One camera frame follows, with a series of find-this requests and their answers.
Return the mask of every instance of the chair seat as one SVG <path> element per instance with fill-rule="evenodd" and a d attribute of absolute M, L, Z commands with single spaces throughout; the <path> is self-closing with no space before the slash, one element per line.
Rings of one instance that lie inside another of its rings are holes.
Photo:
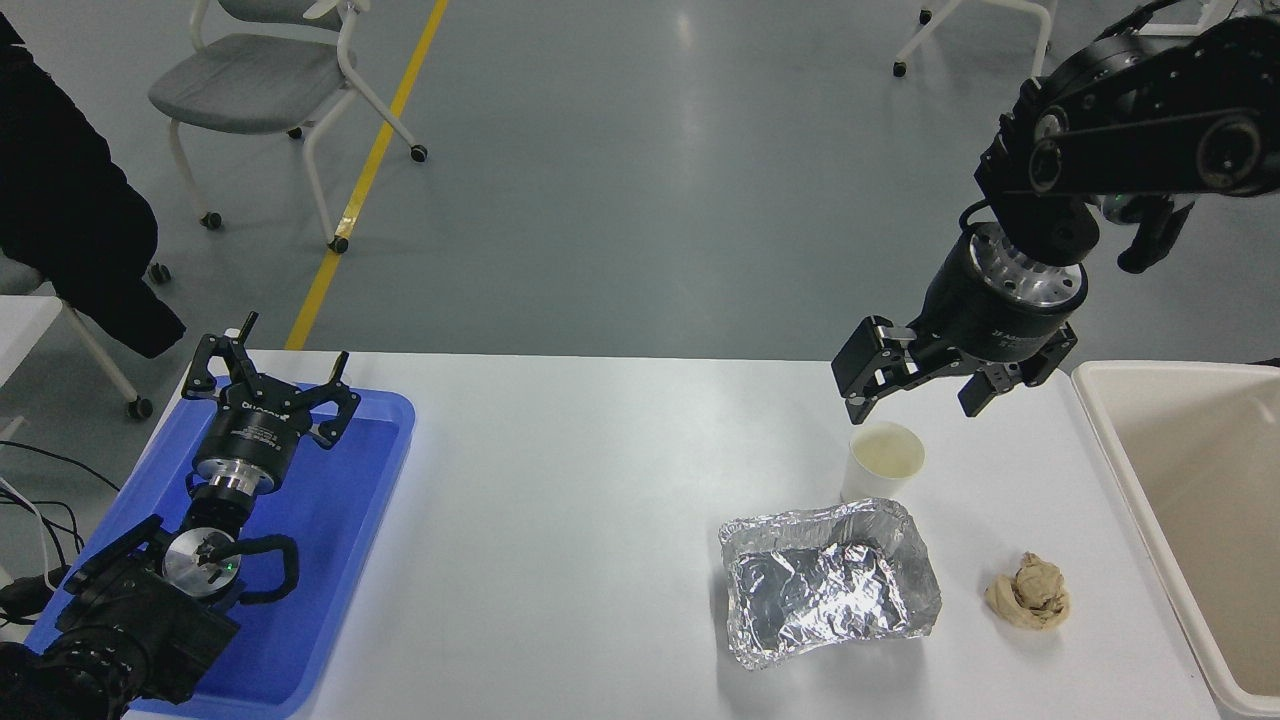
<path fill-rule="evenodd" d="M 229 35 L 165 73 L 147 97 L 182 123 L 260 135 L 298 127 L 343 81 L 334 45 Z"/>

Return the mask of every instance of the black clothing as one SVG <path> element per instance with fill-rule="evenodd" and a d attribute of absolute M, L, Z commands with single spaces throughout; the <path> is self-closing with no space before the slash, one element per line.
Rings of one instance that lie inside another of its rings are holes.
<path fill-rule="evenodd" d="M 0 13 L 0 250 L 146 357 L 186 325 L 143 282 L 156 251 L 151 206 L 93 131 L 32 61 Z"/>

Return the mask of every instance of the aluminum foil tray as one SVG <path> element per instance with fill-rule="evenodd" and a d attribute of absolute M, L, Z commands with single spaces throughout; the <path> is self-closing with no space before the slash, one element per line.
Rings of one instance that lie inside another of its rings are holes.
<path fill-rule="evenodd" d="M 928 635 L 942 610 L 906 509 L 872 497 L 721 527 L 728 646 L 749 670 L 845 641 Z"/>

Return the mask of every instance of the black cable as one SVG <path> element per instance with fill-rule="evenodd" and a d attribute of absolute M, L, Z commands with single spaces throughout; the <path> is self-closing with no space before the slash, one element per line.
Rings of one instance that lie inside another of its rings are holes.
<path fill-rule="evenodd" d="M 67 511 L 67 516 L 72 521 L 72 527 L 68 528 L 67 525 L 60 525 L 58 523 L 52 523 L 52 525 L 55 528 L 58 528 L 59 530 L 61 530 L 61 532 L 72 536 L 72 541 L 76 543 L 76 552 L 77 553 L 79 553 L 79 551 L 82 551 L 82 550 L 84 550 L 84 538 L 81 537 L 81 534 L 79 534 L 79 521 L 76 519 L 76 511 L 72 510 L 70 505 L 67 505 L 65 502 L 61 502 L 59 500 L 32 500 L 32 502 L 36 503 L 36 505 L 56 505 L 56 506 L 61 507 L 63 510 L 65 510 Z"/>
<path fill-rule="evenodd" d="M 1106 40 L 1107 37 L 1120 35 L 1121 32 L 1125 31 L 1142 29 L 1142 26 L 1151 22 L 1152 15 L 1175 3 L 1181 3 L 1181 0 L 1156 0 L 1155 3 L 1138 5 L 1138 9 L 1120 18 L 1119 22 L 1107 26 L 1107 29 L 1102 31 L 1097 37 L 1093 38 L 1093 41 L 1097 42 L 1100 40 Z"/>
<path fill-rule="evenodd" d="M 35 625 L 36 624 L 35 620 L 27 620 L 26 618 L 14 618 L 13 615 L 5 615 L 4 612 L 0 612 L 0 620 L 4 620 L 5 625 L 8 625 L 10 623 L 14 624 L 14 625 Z"/>
<path fill-rule="evenodd" d="M 44 455 L 46 457 L 52 457 L 54 460 L 61 460 L 63 462 L 70 462 L 72 465 L 76 465 L 77 468 L 84 470 L 88 474 L 93 475 L 95 478 L 102 480 L 104 483 L 106 483 L 108 486 L 110 486 L 111 489 L 114 489 L 115 492 L 120 492 L 120 486 L 118 486 L 118 484 L 113 483 L 111 480 L 106 479 L 106 475 L 104 475 L 102 473 L 99 473 L 97 470 L 90 468 L 88 465 L 81 462 L 79 460 L 74 460 L 74 459 L 67 457 L 65 455 L 58 455 L 56 452 L 49 452 L 47 450 L 36 447 L 33 445 L 27 445 L 27 443 L 22 443 L 22 442 L 14 442 L 12 439 L 0 439 L 0 445 L 6 445 L 9 447 L 17 447 L 19 450 L 29 450 L 31 452 L 38 452 L 40 455 Z"/>
<path fill-rule="evenodd" d="M 0 493 L 0 496 L 8 496 L 8 493 Z M 64 507 L 67 506 L 67 503 L 58 502 L 56 500 L 33 500 L 32 502 L 35 505 L 61 505 Z M 23 510 L 27 510 L 26 505 L 23 505 L 20 502 L 14 502 L 13 498 L 9 498 L 9 497 L 0 498 L 0 505 L 13 505 L 13 506 L 17 506 L 17 507 L 22 507 Z M 61 532 L 72 536 L 72 541 L 76 543 L 76 552 L 78 553 L 82 550 L 84 550 L 84 537 L 79 534 L 79 525 L 76 523 L 76 514 L 70 511 L 70 507 L 68 507 L 67 511 L 72 516 L 72 527 L 70 528 L 68 528 L 67 525 L 63 525 L 61 523 L 55 523 L 55 521 L 50 520 L 49 518 L 45 518 L 44 512 L 41 512 L 41 519 L 45 521 L 46 525 L 56 528 L 56 529 L 59 529 L 59 530 L 61 530 Z"/>
<path fill-rule="evenodd" d="M 18 507 L 22 507 L 23 510 L 26 510 L 27 512 L 31 512 L 32 515 L 36 514 L 26 502 L 19 501 L 18 496 L 13 495 L 12 492 L 9 492 L 9 491 L 6 491 L 4 488 L 0 488 L 0 497 L 5 497 L 5 498 L 8 498 L 10 501 L 10 502 L 5 502 L 3 505 L 17 505 Z M 58 539 L 58 533 L 54 532 L 54 521 L 52 520 L 46 520 L 45 519 L 45 514 L 41 512 L 40 514 L 40 523 L 45 527 L 45 532 L 49 533 L 49 538 L 54 541 L 54 550 L 58 551 L 58 562 L 59 562 L 59 566 L 67 565 L 67 553 L 63 551 L 63 543 Z"/>
<path fill-rule="evenodd" d="M 974 202 L 973 205 L 965 208 L 964 213 L 960 213 L 960 232 L 964 232 L 964 233 L 970 232 L 973 229 L 973 225 L 969 224 L 969 218 L 974 213 L 977 213 L 978 210 L 982 210 L 983 208 L 989 208 L 989 206 L 991 206 L 991 200 L 982 199 L 982 200 Z"/>

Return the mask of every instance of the white cable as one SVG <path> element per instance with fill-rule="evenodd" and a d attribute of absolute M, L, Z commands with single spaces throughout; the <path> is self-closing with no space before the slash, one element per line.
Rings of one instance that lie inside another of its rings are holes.
<path fill-rule="evenodd" d="M 54 584 L 49 582 L 49 541 L 45 539 L 45 519 L 40 515 L 40 509 L 36 507 L 33 502 L 23 497 L 22 493 L 18 492 L 17 488 L 10 486 L 9 480 L 5 480 L 3 477 L 0 477 L 0 486 L 4 486 L 6 491 L 12 492 L 13 496 L 20 500 L 22 503 L 26 505 L 28 509 L 31 509 L 31 512 L 36 516 L 36 537 L 40 538 L 40 555 L 41 557 L 45 559 L 45 565 L 44 565 L 45 587 L 49 588 L 50 592 L 58 592 L 58 588 L 55 588 Z"/>

